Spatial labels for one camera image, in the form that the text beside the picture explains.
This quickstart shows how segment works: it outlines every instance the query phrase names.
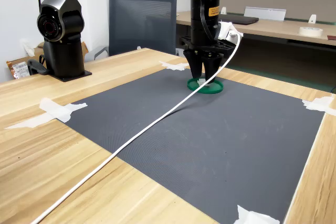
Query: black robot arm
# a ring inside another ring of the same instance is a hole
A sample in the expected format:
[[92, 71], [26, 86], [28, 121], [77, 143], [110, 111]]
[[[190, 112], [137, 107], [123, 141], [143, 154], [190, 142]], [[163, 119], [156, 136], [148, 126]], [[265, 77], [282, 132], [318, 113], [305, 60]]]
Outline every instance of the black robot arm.
[[47, 73], [62, 81], [91, 74], [84, 70], [80, 41], [84, 20], [78, 0], [44, 0], [37, 26], [45, 38], [43, 49], [47, 69], [39, 62], [29, 62], [30, 73]]
[[219, 0], [191, 0], [191, 37], [183, 36], [181, 41], [187, 46], [184, 55], [193, 78], [201, 77], [204, 65], [208, 80], [218, 70], [223, 56], [235, 48], [233, 43], [218, 40], [218, 16]]

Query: wooden table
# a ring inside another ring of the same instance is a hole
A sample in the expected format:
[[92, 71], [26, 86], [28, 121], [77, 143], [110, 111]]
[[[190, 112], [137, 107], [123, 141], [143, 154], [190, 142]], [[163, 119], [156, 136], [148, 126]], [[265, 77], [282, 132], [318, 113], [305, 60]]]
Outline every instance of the wooden table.
[[[57, 120], [33, 129], [4, 128], [42, 114], [38, 106], [43, 97], [61, 105], [76, 102], [163, 69], [159, 60], [172, 64], [186, 61], [141, 49], [89, 62], [86, 69], [92, 72], [91, 76], [66, 83], [37, 74], [0, 84], [0, 222], [32, 221], [110, 155]], [[323, 91], [230, 69], [219, 76], [309, 101], [330, 96]], [[324, 116], [308, 160], [287, 215], [288, 223], [335, 223], [335, 116]], [[43, 222], [215, 221], [115, 158]]]
[[[191, 25], [190, 11], [181, 12], [176, 18], [177, 24]], [[319, 43], [336, 46], [336, 40], [328, 40], [327, 35], [336, 36], [336, 26], [323, 24], [308, 24], [306, 22], [289, 21], [284, 22], [259, 20], [257, 23], [250, 25], [234, 25], [236, 29], [245, 34], [261, 35], [267, 37], [276, 37], [282, 39], [292, 39], [305, 42]], [[317, 27], [323, 29], [321, 37], [307, 37], [300, 35], [300, 27]]]

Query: tape roll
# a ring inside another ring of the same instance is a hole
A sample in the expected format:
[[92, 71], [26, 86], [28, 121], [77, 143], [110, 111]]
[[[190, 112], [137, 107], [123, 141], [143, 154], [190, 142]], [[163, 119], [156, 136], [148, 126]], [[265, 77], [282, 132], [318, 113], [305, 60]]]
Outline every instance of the tape roll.
[[299, 34], [308, 37], [321, 37], [323, 30], [315, 27], [300, 27]]

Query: gray chair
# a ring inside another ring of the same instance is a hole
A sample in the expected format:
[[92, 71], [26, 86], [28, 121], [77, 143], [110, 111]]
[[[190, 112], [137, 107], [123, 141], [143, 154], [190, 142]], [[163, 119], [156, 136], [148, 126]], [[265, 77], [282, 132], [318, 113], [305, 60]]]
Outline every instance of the gray chair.
[[109, 56], [150, 48], [176, 54], [177, 0], [110, 0], [109, 47], [85, 55], [94, 60], [102, 52]]

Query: black mat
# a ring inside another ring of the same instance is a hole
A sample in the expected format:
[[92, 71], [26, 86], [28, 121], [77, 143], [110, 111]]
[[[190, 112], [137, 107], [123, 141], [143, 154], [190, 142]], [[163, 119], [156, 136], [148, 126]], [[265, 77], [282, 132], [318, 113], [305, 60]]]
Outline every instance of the black mat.
[[[85, 98], [66, 124], [114, 152], [190, 94], [190, 77], [162, 70]], [[194, 95], [118, 157], [218, 222], [233, 223], [237, 205], [283, 221], [323, 112], [218, 80], [222, 93]]]

